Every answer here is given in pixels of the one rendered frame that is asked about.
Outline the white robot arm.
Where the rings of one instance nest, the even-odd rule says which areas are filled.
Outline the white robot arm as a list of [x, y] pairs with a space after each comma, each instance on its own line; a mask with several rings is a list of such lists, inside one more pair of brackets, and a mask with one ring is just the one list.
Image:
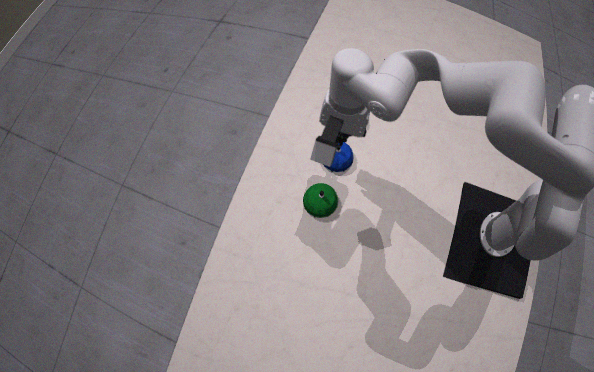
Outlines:
[[562, 96], [551, 136], [542, 128], [544, 78], [529, 62], [452, 63], [433, 51], [413, 49], [389, 55], [375, 74], [365, 52], [347, 48], [332, 60], [329, 103], [344, 115], [366, 107], [393, 122], [420, 81], [440, 81], [453, 113], [487, 116], [490, 143], [542, 179], [483, 220], [484, 250], [501, 257], [515, 245], [522, 257], [537, 261], [570, 245], [584, 198], [594, 188], [594, 88], [576, 85]]

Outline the blue dome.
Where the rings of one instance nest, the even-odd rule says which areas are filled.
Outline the blue dome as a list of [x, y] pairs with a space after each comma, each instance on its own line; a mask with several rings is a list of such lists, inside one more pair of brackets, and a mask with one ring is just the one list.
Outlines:
[[343, 142], [342, 147], [338, 145], [334, 162], [331, 167], [324, 165], [331, 172], [345, 172], [353, 163], [353, 151], [351, 147]]

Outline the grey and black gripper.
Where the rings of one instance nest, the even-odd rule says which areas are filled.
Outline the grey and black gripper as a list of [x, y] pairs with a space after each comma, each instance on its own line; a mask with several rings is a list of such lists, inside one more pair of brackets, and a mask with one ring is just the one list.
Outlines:
[[[330, 115], [339, 119], [344, 120], [344, 124], [339, 132], [336, 142], [340, 142], [338, 145], [342, 146], [343, 142], [347, 142], [348, 137], [355, 136], [355, 137], [365, 137], [366, 135], [366, 126], [368, 125], [370, 111], [367, 108], [364, 108], [360, 113], [355, 115], [344, 115], [332, 108], [329, 103], [329, 90], [327, 91], [321, 113], [320, 113], [320, 123], [322, 125], [326, 125]], [[338, 115], [339, 114], [339, 115]], [[340, 116], [342, 115], [342, 116]], [[344, 117], [346, 116], [346, 117]], [[354, 116], [354, 117], [353, 117]], [[368, 117], [367, 117], [368, 116]]]

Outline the green dome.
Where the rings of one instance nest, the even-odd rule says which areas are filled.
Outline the green dome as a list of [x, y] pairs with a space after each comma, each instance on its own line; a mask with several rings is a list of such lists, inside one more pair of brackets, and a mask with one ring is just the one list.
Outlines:
[[315, 217], [324, 218], [331, 215], [338, 206], [335, 190], [324, 183], [310, 186], [304, 194], [303, 205], [306, 211]]

